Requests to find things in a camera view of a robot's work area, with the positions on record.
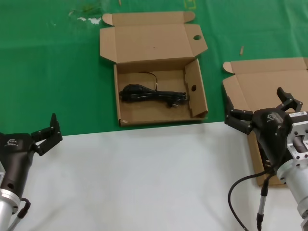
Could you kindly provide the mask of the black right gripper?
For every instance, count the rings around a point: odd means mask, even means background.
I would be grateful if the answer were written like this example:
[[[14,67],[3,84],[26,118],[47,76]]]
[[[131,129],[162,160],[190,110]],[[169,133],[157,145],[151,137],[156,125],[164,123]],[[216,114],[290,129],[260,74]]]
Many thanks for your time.
[[[286,111],[292,108],[300,112],[303,104],[281,87],[277,89],[277,96],[281,100],[277,108],[260,109],[254,113],[235,109],[228,96],[224,123],[246,135],[253,130],[267,159],[275,168],[280,168],[292,157],[286,147],[287,129],[283,125],[288,115]]]

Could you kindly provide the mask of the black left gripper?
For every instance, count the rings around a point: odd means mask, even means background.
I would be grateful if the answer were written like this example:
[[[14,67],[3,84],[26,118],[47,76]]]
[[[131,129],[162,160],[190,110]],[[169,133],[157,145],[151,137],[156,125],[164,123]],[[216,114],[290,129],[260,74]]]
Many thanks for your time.
[[[0,162],[5,174],[1,189],[22,195],[34,153],[43,156],[63,140],[56,114],[51,116],[50,126],[33,132],[0,134]]]

